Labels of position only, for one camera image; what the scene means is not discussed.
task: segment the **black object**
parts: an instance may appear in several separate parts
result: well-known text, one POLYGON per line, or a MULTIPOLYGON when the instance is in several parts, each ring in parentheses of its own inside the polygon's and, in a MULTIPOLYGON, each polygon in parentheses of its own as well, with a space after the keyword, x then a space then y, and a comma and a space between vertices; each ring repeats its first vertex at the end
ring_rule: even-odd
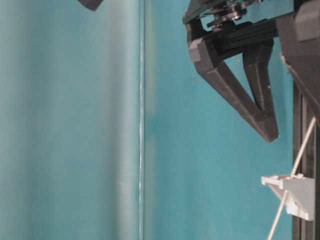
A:
POLYGON ((197 72, 267 141, 278 137, 268 76, 273 38, 279 35, 283 59, 320 124, 320 0, 301 0, 299 12, 256 23, 235 24, 246 7, 263 0, 191 0, 183 17, 189 55, 197 72), (201 18, 213 15, 205 31, 201 18), (224 60, 243 54, 254 102, 224 60))
POLYGON ((294 82, 320 123, 320 1, 277 19, 283 56, 294 82))
POLYGON ((103 0, 78 0, 83 6, 92 11, 97 10, 103 0))
POLYGON ((212 31, 205 31, 200 14, 207 7, 218 6, 223 7, 218 10, 221 18, 229 16, 232 12, 225 10, 224 4, 225 1, 219 0, 206 1, 202 5, 191 1, 183 18, 189 55, 197 72, 270 143, 279 136, 268 74, 273 38, 278 35, 276 22, 272 19, 236 25, 232 20, 226 20, 212 31), (224 62, 240 53, 254 101, 224 62))
MULTIPOLYGON (((294 8, 299 10, 306 0, 295 0, 294 8)), ((296 158, 305 136, 307 127, 313 117, 313 113, 303 98, 297 85, 293 92, 293 153, 296 158)), ((294 216, 292 221, 293 240, 319 240, 320 239, 320 128, 316 126, 313 135, 306 147, 298 172, 308 178, 315 179, 315 215, 314 221, 306 221, 294 216)))

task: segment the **vertical seam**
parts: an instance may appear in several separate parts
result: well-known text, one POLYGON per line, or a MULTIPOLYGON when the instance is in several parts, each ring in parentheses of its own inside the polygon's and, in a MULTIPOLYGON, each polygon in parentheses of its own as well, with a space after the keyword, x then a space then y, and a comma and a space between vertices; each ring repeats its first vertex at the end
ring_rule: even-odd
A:
POLYGON ((144 239, 144 183, 145 183, 145 0, 139 0, 139 185, 138 239, 144 239))

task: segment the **teal wall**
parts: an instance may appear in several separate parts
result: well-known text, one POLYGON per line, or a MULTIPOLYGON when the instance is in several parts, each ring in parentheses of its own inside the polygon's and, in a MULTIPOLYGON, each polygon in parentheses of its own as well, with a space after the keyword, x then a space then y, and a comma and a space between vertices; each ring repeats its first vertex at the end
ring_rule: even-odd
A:
MULTIPOLYGON (((246 19, 291 2, 266 1, 246 19)), ((139 238, 142 3, 2 3, 0 239, 139 238)), ((188 3, 145 0, 144 239, 264 239, 279 201, 260 176, 290 171, 293 82, 276 41, 280 138, 266 144, 196 74, 188 3)), ((248 88, 241 56, 228 64, 248 88)), ((275 239, 290 236, 285 215, 275 239)))
POLYGON ((0 239, 138 238, 139 0, 0 8, 0 239))
MULTIPOLYGON (((188 56, 182 16, 188 0, 145 0, 146 240, 266 239, 279 201, 261 176, 292 165, 293 81, 276 41, 270 78, 280 138, 265 143, 201 79, 188 56)), ((251 6, 258 21, 292 10, 292 0, 251 6)), ((245 82, 242 57, 228 65, 245 82)), ((284 215, 275 240, 289 240, 284 215)))

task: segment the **cable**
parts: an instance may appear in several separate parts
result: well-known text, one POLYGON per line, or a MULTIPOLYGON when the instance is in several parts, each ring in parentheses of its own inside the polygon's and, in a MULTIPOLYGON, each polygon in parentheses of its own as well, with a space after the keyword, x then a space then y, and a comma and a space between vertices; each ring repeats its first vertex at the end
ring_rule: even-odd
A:
MULTIPOLYGON (((298 155, 295 158, 294 166, 293 166, 293 169, 292 169, 292 172, 291 172, 291 175, 290 175, 290 179, 292 179, 295 176, 296 172, 297 172, 297 169, 298 169, 299 164, 301 162, 302 155, 305 152, 307 143, 308 143, 308 141, 310 139, 310 136, 312 134, 312 131, 313 131, 315 125, 316 125, 316 118, 313 117, 312 120, 311 120, 311 123, 310 123, 310 125, 308 127, 308 130, 306 132, 306 135, 304 137, 304 140, 302 142, 302 145, 300 147, 300 150, 298 152, 298 155)), ((270 230, 270 233, 269 233, 269 236, 268 236, 267 240, 272 240, 272 238, 273 238, 273 236, 275 234, 277 225, 279 223, 279 219, 281 217, 282 210, 284 209, 284 206, 285 206, 285 202, 286 202, 287 196, 288 196, 288 191, 285 191, 284 194, 283 194, 280 206, 278 208, 278 211, 276 213, 276 216, 274 218, 273 225, 272 225, 272 228, 270 230)))

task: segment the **white plastic bracket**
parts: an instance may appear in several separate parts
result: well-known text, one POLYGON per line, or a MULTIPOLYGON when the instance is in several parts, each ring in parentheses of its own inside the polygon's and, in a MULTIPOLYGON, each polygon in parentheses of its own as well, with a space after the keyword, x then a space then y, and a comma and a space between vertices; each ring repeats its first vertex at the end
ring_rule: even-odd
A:
POLYGON ((315 218, 315 180, 302 174, 290 176, 263 176, 263 185, 269 186, 275 195, 282 200, 288 192, 285 205, 288 214, 307 221, 315 218))

